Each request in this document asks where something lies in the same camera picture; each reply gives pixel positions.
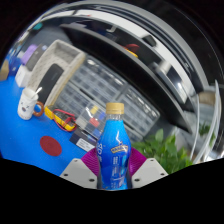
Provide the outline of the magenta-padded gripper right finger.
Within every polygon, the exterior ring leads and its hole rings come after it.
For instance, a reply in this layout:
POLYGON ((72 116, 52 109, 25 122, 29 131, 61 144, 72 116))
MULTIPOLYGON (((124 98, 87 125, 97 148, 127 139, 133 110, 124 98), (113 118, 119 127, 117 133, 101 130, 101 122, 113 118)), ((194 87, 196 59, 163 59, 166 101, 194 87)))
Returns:
POLYGON ((146 186, 167 175, 168 173, 155 158, 146 158, 135 148, 131 149, 127 173, 129 189, 146 186))

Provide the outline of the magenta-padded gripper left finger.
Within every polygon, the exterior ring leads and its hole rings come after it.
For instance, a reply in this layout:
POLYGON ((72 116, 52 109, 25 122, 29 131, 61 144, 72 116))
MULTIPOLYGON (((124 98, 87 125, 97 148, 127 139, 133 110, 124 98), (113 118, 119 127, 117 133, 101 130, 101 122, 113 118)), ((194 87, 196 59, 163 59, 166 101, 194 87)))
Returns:
POLYGON ((60 177, 78 186, 96 189, 100 165, 96 149, 87 152, 81 159, 74 158, 61 173, 60 177))

